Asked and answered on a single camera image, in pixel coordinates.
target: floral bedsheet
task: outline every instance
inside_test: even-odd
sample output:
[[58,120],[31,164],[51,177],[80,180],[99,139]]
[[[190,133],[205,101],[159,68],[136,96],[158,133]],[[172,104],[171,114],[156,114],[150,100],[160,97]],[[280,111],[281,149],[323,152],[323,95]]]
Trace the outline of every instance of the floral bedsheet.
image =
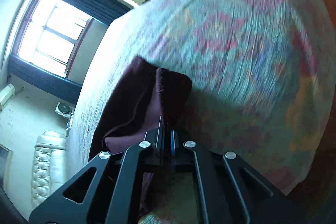
[[[180,126],[214,152],[235,151],[288,194],[324,132],[335,53],[322,0],[153,0],[111,24],[78,104],[104,90],[102,106],[86,108],[101,113],[135,55],[186,74],[193,90]],[[95,126],[83,125],[88,140]]]

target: picture frame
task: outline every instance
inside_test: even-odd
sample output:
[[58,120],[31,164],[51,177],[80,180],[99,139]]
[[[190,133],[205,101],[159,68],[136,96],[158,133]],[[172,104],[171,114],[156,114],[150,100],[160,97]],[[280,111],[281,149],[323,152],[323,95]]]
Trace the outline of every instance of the picture frame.
[[13,151],[0,143],[0,187],[6,188]]

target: window frame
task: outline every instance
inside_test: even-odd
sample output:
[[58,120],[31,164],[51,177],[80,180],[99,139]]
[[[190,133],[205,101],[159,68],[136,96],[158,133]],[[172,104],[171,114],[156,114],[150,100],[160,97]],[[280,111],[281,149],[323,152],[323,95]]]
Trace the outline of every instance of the window frame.
[[[21,44],[22,44],[23,38],[25,36],[26,30],[28,28],[29,23],[32,21],[33,14],[34,14],[34,12],[35,12],[35,10],[36,10],[36,8],[37,8],[37,6],[38,6],[39,3],[40,3],[40,0],[32,0],[32,2],[29,4],[29,7],[28,7],[27,11],[25,12],[25,15],[24,15],[24,17],[22,19],[22,22],[20,23],[19,31],[17,33],[17,36],[16,36],[16,38],[14,40],[13,49],[12,49],[12,53],[13,54],[16,54],[16,55],[19,54],[19,51],[20,51],[20,48],[21,48]],[[50,15],[49,15],[49,17],[47,19],[47,22],[48,22],[49,18],[51,17],[53,11],[55,10],[55,8],[56,8],[56,6],[53,8],[52,12],[50,13]],[[89,27],[91,26],[93,20],[94,19],[92,17],[90,17],[88,19],[85,27],[80,26],[83,29],[82,29],[81,33],[79,34],[77,40],[75,40],[73,38],[70,38],[70,37],[67,37],[66,35],[64,35],[64,34],[62,34],[60,32],[57,32],[57,31],[51,29],[50,27],[47,27],[46,25],[43,26],[42,32],[45,31],[45,30],[48,31],[48,32],[51,32],[51,33],[53,33],[53,34],[55,34],[55,35],[57,35],[57,36],[65,39],[66,41],[69,41],[70,43],[72,43],[74,45],[74,47],[73,47],[73,49],[71,51],[71,54],[69,56],[68,63],[65,63],[65,62],[63,62],[61,60],[58,60],[57,58],[54,58],[54,57],[52,57],[52,56],[50,56],[50,55],[48,55],[48,54],[46,54],[44,52],[40,52],[37,49],[36,49],[36,51],[42,53],[43,55],[45,55],[45,56],[47,56],[47,57],[49,57],[49,58],[51,58],[51,59],[53,59],[53,60],[61,63],[61,64],[66,65],[66,69],[64,71],[64,76],[63,77],[64,78],[68,78],[70,70],[71,70],[71,67],[72,67],[72,64],[73,64],[74,59],[76,57],[76,54],[78,52],[78,49],[79,49],[79,47],[80,47],[80,45],[81,45],[81,43],[82,43],[82,41],[83,41],[83,39],[84,39],[84,37],[85,37],[85,35],[87,33]]]

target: tufted cushion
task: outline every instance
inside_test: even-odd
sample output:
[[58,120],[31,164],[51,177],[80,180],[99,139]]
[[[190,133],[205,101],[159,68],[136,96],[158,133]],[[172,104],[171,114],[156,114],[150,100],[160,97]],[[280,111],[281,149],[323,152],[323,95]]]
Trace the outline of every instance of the tufted cushion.
[[31,198],[34,208],[67,180],[65,136],[50,132],[52,131],[39,136],[35,145],[31,176]]

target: window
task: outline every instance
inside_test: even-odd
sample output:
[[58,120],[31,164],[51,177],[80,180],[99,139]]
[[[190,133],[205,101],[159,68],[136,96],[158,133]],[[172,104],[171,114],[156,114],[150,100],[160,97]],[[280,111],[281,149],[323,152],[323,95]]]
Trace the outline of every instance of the window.
[[64,77],[91,17],[62,0],[36,0],[21,27],[16,53]]

